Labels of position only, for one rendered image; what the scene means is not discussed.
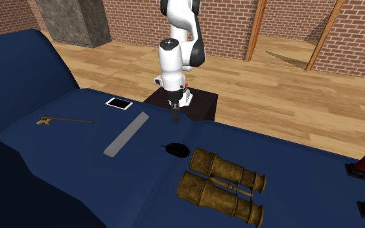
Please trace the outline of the dark robot stand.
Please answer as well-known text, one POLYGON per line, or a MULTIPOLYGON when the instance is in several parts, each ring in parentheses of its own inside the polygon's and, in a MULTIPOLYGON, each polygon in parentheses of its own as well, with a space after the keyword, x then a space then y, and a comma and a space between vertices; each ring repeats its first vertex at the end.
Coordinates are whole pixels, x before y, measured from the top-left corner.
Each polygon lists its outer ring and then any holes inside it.
MULTIPOLYGON (((192 87, 188 87, 192 94, 192 100, 188 106, 180 108, 180 112, 184 113, 192 121, 215 120, 218 95, 207 91, 202 91, 192 87)), ((165 90, 160 87, 151 94, 144 103, 152 104, 158 107, 170 109, 171 105, 167 101, 165 90)))

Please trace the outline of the black computer mouse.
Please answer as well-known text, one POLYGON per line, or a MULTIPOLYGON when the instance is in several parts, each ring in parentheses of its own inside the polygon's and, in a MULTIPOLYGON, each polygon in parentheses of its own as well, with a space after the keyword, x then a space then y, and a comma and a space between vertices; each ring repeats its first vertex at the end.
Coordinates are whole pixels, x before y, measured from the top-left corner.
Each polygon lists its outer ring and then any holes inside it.
POLYGON ((190 154, 188 147, 182 143, 172 142, 167 145, 163 145, 166 152, 179 158, 186 158, 190 154))

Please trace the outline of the white tablet with black screen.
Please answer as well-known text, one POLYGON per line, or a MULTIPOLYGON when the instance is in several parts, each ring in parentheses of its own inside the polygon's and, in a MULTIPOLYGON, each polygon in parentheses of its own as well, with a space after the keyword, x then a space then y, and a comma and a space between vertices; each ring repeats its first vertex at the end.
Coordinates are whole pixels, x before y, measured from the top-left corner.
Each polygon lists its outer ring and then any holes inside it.
POLYGON ((123 100, 120 98, 113 97, 105 103, 107 106, 127 110, 133 103, 131 101, 123 100))

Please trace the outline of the grey flat long bar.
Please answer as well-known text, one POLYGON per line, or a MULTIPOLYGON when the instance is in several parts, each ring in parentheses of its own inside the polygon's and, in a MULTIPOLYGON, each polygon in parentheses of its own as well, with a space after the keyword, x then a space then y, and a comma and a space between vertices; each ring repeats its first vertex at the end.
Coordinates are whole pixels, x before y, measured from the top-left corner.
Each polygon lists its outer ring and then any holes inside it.
POLYGON ((104 155, 114 157, 124 147, 124 145, 134 136, 134 134, 149 119, 145 112, 141 112, 104 150, 104 155))

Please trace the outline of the brass binoculars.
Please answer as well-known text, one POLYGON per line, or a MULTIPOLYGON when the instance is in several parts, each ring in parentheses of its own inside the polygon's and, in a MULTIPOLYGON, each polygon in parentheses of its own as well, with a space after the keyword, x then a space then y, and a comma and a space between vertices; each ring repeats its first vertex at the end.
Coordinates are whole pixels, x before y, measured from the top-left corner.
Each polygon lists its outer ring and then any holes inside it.
POLYGON ((209 207, 247 224, 260 228, 264 208, 252 199, 255 191, 262 193, 266 176, 222 159, 219 155, 196 148, 189 163, 190 171, 183 173, 176 195, 198 207, 209 207))

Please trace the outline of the grey stone cabinet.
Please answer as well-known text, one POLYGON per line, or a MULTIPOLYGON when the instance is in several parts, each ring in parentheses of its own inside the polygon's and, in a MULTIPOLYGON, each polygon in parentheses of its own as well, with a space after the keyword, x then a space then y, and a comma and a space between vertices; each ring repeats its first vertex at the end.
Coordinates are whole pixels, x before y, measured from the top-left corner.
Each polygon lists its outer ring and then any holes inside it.
POLYGON ((103 0, 35 0, 51 38, 95 48, 112 37, 103 0))

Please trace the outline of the wooden door frame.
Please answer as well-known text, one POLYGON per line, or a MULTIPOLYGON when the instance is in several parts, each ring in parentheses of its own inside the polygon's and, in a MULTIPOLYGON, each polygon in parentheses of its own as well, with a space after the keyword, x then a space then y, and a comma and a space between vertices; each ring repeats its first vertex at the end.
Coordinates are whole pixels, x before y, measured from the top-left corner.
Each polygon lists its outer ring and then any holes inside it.
MULTIPOLYGON (((253 55, 255 46, 257 44, 259 31, 261 29, 261 23, 263 20, 263 14, 265 12, 265 7, 266 7, 267 1, 268 0, 258 0, 258 2, 257 2, 257 8, 255 11, 253 25, 252 25, 252 29, 251 29, 251 33, 250 33, 250 38, 248 41, 248 48, 247 48, 246 55, 244 58, 245 62, 249 62, 252 59, 252 55, 253 55)), ((314 67, 317 57, 320 54, 320 52, 324 46, 324 43, 326 42, 327 37, 329 36, 329 33, 330 33, 333 25, 335 24, 335 21, 345 2, 346 2, 346 0, 336 0, 333 10, 331 11, 331 13, 329 15, 329 19, 327 20, 327 23, 325 24, 323 32, 318 40, 318 43, 316 44, 316 46, 313 50, 313 53, 310 57, 309 62, 305 68, 306 71, 311 71, 312 68, 314 67)))

